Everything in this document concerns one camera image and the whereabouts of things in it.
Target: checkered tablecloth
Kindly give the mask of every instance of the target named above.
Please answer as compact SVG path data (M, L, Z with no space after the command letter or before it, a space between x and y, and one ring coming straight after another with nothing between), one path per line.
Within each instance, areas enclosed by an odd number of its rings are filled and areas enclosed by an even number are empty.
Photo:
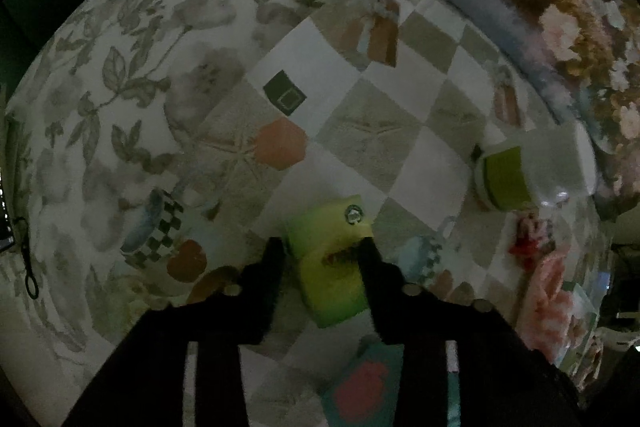
M374 220L375 241L392 261L408 239L434 235L449 220L444 235L450 248L440 270L448 270L451 280L443 296L489 299L514 321L525 283L507 252L516 216L482 210L472 187L476 145L518 131L496 117L491 71L500 65L510 70L524 129L555 123L498 49L445 0L394 1L395 66L345 44L353 21L376 1L335 0L292 30L234 87L200 136L242 149L245 137L278 114L286 116L306 134L304 159L262 175L259 184L248 170L228 187L249 233L280 235L289 217L359 194ZM568 279L597 228L590 200L571 201L556 216L558 239L571 244ZM248 413L255 426L314 427L325 421L318 391L338 377L373 328L364 312L319 330L292 274L284 288L265 342L242 349Z

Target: pink plush toy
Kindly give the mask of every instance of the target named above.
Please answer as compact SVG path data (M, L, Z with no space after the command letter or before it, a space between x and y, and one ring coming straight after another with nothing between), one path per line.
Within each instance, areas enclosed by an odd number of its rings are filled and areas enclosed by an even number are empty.
M567 253L561 248L539 261L515 328L529 349L538 349L551 363L568 341L574 308L573 295L561 289Z

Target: floral tablecloth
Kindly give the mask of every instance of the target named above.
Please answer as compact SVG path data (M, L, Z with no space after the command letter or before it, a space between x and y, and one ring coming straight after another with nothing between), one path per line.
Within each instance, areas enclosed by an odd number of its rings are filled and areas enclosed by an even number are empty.
M473 155L555 125L444 0L89 0L8 110L14 212L29 216L41 298L24 296L19 259L2 259L0 275L81 387L145 309L188 298L118 250L154 186L187 209L220 203L208 257L232 252L238 267L289 217L359 194L386 259L437 239L434 292L488 298L513 319L515 217L479 208ZM560 212L569 277L597 226L591 201ZM253 425L320 425L318 393L372 331L368 312L319 330L287 273L271 333L241 349Z

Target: round badge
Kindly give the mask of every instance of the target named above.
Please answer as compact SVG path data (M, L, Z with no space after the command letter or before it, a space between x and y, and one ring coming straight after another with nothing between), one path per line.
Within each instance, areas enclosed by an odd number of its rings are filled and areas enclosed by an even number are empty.
M364 212L357 204L350 204L347 210L344 211L344 219L346 219L350 225L361 222L363 217Z

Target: yellow-green sponge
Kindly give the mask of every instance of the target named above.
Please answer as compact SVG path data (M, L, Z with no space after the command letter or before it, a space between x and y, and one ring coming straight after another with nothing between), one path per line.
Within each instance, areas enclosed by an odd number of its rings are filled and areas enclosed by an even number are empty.
M359 196L325 204L287 226L298 261L303 298L319 328L333 326L367 308L353 247L373 237Z

